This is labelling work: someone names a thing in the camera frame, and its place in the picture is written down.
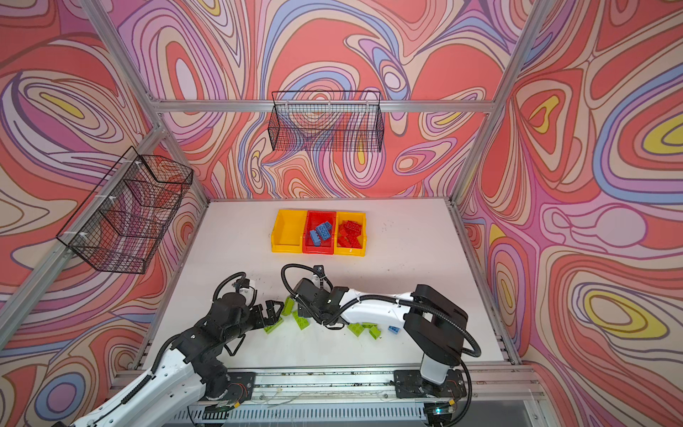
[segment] wire mesh basket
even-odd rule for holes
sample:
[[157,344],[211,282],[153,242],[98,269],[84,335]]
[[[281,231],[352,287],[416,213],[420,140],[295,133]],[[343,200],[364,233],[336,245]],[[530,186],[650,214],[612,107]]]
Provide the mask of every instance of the wire mesh basket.
[[268,136],[273,151],[382,150],[378,91],[277,91],[272,96]]
[[185,165],[138,155],[69,243],[57,238],[97,271],[144,274],[192,179]]

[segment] colorful swirl pattern wall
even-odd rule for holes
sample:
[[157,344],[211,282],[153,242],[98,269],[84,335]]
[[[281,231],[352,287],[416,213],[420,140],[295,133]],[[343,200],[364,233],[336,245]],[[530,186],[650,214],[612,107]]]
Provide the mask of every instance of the colorful swirl pattern wall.
[[[77,0],[1,2],[0,40],[1,308],[150,124]],[[69,424],[104,400],[140,347],[198,212],[189,193],[144,276],[69,263],[0,352],[0,426]]]
[[166,113],[166,123],[212,199],[443,197],[453,187],[481,113],[407,113],[382,152],[273,152],[267,113]]
[[[378,89],[389,100],[490,100],[528,7],[521,0],[132,0],[114,3],[109,16],[160,99]],[[482,115],[386,115],[381,154],[271,152],[265,113],[165,120],[211,198],[421,197],[450,195]]]
[[683,425],[683,3],[558,1],[459,195],[565,426]]

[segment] yellow storage bin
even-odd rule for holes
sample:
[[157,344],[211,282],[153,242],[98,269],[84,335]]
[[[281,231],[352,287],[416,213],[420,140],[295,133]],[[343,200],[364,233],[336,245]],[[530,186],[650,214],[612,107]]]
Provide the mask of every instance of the yellow storage bin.
[[[359,236],[362,248],[355,249],[352,247],[341,247],[337,244],[337,237],[339,236],[339,227],[344,221],[356,221],[361,224],[363,230]],[[365,248],[367,247],[367,234],[365,233],[365,213],[364,212],[337,212],[337,229],[335,233],[335,255],[354,255],[365,256]]]
[[277,213],[270,248],[273,252],[301,253],[303,249],[303,228],[307,210],[283,210]]

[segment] green lego brick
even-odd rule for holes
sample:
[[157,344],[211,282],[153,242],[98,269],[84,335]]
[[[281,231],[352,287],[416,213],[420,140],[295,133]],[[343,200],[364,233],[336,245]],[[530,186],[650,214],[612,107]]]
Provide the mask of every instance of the green lego brick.
[[280,320],[278,320],[277,323],[275,323],[273,326],[266,326],[266,327],[263,328],[263,330],[264,330],[266,333],[271,333],[271,332],[273,332],[273,329],[275,329],[275,328],[277,328],[278,326],[280,326],[280,325],[282,324],[282,322],[284,322],[284,321],[285,321],[285,319],[283,319],[283,318],[281,317]]
[[372,328],[370,328],[370,329],[368,330],[368,332],[370,332],[370,335],[372,335],[372,337],[373,337],[375,340],[376,340],[377,338],[379,338],[380,335],[382,334],[382,331],[380,331],[379,329],[377,329],[377,326],[373,326]]
[[294,300],[291,299],[290,297],[287,297],[285,300],[285,307],[282,309],[282,314],[281,316],[289,316],[292,314],[292,309],[294,308]]
[[348,325],[347,328],[349,331],[353,332],[353,334],[357,337],[361,336],[361,334],[365,330],[363,325],[361,325],[360,323],[352,323],[351,325]]
[[307,320],[304,319],[303,317],[299,317],[297,310],[292,310],[292,316],[296,320],[296,324],[299,325],[299,329],[302,331],[308,327],[311,323]]

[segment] black cable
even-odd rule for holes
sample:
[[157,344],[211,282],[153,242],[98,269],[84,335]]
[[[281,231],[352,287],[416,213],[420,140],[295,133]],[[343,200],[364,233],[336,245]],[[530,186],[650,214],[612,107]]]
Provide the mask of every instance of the black cable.
[[230,283],[231,281],[237,279],[238,277],[241,278],[241,279],[244,279],[244,278],[247,277],[247,274],[246,274],[244,271],[241,271],[241,272],[235,273],[235,274],[231,275],[230,277],[228,277],[227,279],[223,280],[223,281],[216,287],[216,290],[214,291],[214,296],[213,296],[213,300],[212,300],[212,301],[213,301],[213,302],[216,302],[216,301],[218,300],[218,294],[221,293],[223,287],[224,287],[225,285],[227,285],[228,283]]
[[249,285],[249,287],[254,291],[254,293],[251,295],[251,302],[249,303],[249,309],[251,309],[254,304],[256,304],[256,295],[258,295],[258,291],[251,285]]
[[192,419],[192,413],[190,412],[190,406],[187,406],[187,416],[190,417],[190,422],[194,427],[197,427],[197,423],[195,423],[195,420]]
[[230,351],[230,349],[227,347],[227,343],[223,344],[224,349],[227,350],[227,354],[229,354],[230,357],[237,354],[237,350],[239,350],[240,347],[242,346],[242,343],[245,341],[245,337],[246,337],[245,334],[242,334],[238,337],[238,338],[242,338],[242,339],[240,340],[239,344],[237,344],[237,347],[235,347],[235,351]]
[[[308,270],[313,274],[316,274],[317,272],[313,268],[306,266],[306,265],[303,265],[303,264],[287,264],[284,267],[282,267],[282,270],[280,270],[280,278],[282,278],[282,284],[285,286],[285,289],[287,290],[287,292],[290,293],[290,295],[292,295],[292,299],[295,300],[299,304],[299,307],[303,307],[308,312],[308,314],[316,321],[316,323],[322,324],[322,319],[317,314],[315,314],[313,312],[313,310],[311,310],[310,306],[308,305],[308,303],[306,301],[304,301],[302,298],[299,298],[299,296],[296,293],[294,293],[293,289],[290,287],[290,284],[287,282],[287,277],[285,277],[285,272],[287,271],[288,268],[292,268],[292,267],[301,268],[303,270]],[[332,282],[330,281],[330,279],[328,279],[327,277],[323,277],[323,279],[330,286],[330,289],[334,288],[332,286]]]
[[472,346],[472,350],[469,348],[463,348],[462,352],[468,356],[472,357],[479,357],[482,355],[482,349],[479,347],[479,344],[477,341],[470,335],[467,331],[465,331],[463,328],[461,328],[458,324],[455,323],[455,321],[448,316],[446,313],[442,312],[439,309],[430,307],[429,305],[423,304],[423,303],[416,303],[415,301],[408,301],[405,299],[395,299],[391,297],[387,297],[385,295],[363,295],[357,299],[353,299],[346,304],[344,304],[339,310],[337,310],[336,313],[332,315],[332,317],[329,320],[326,320],[323,324],[324,325],[330,325],[334,324],[337,319],[344,313],[349,307],[351,307],[354,304],[357,304],[362,301],[366,300],[376,300],[376,301],[384,301],[387,303],[392,303],[392,304],[398,304],[398,305],[405,305],[407,307],[415,308],[418,310],[421,310],[423,312],[431,313],[433,316],[436,316],[440,318],[441,320],[444,320],[445,322],[448,322],[452,327],[455,328],[456,331],[460,335],[462,335],[467,342]]
[[156,357],[154,358],[154,363],[152,364],[152,368],[150,369],[153,374],[156,373],[156,369],[159,367],[159,364],[161,363],[161,357],[163,356],[164,352],[166,351],[166,348],[176,340],[176,338],[180,337],[180,334],[177,333],[174,336],[170,337],[164,344],[161,344],[161,348],[159,349],[159,352],[156,354]]
[[462,408],[462,412],[459,413],[457,417],[455,417],[446,424],[441,424],[439,427],[450,427],[459,423],[460,420],[464,418],[465,414],[467,413],[467,410],[470,407],[470,404],[472,403],[472,377],[470,376],[469,371],[467,370],[467,367],[465,366],[462,360],[460,361],[460,365],[462,366],[462,370],[464,371],[465,376],[467,377],[467,400],[465,400],[465,406]]

